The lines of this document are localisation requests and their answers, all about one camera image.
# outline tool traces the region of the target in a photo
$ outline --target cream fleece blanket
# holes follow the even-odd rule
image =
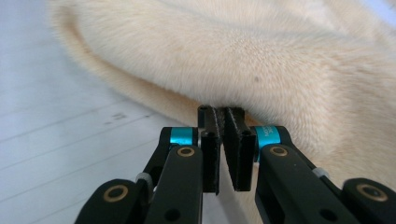
[[[133,100],[190,126],[200,104],[241,106],[286,126],[338,186],[363,176],[396,189],[396,31],[360,1],[52,0],[49,10],[75,60]],[[252,194],[237,197],[257,222]]]

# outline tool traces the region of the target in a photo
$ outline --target plush fabric fold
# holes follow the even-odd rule
[[[396,30],[362,2],[49,0],[76,62],[196,126],[200,104],[286,126],[332,181],[396,189]],[[252,194],[238,194],[251,223]]]

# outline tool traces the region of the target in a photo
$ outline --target blue ring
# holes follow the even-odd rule
[[[270,144],[279,144],[280,135],[275,126],[255,126],[257,141],[259,143],[259,156],[257,162],[260,162],[260,154],[262,154],[262,148]]]
[[[192,128],[172,128],[170,143],[180,146],[191,146]]]

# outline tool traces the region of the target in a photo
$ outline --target white surface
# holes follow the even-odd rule
[[[0,1],[0,223],[73,223],[96,188],[134,180],[174,120],[129,101],[73,63],[43,0]],[[243,223],[204,196],[203,223]]]

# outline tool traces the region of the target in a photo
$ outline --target blue spacer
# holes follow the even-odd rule
[[[170,143],[180,146],[191,146],[192,128],[172,128]]]
[[[259,156],[257,162],[260,162],[262,148],[270,144],[279,144],[280,135],[275,126],[255,126],[257,141],[259,143]]]

